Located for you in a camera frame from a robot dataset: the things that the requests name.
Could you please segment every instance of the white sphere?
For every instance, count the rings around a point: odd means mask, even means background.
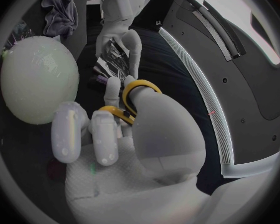
[[[4,56],[2,95],[10,111],[26,123],[52,122],[61,102],[76,99],[78,85],[74,57],[52,38],[23,39]]]

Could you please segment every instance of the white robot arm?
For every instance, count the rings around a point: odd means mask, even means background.
[[[141,55],[141,40],[134,30],[129,30],[134,18],[150,0],[103,0],[104,25],[96,42],[99,58],[107,42],[114,38],[130,59],[130,73],[137,79]]]

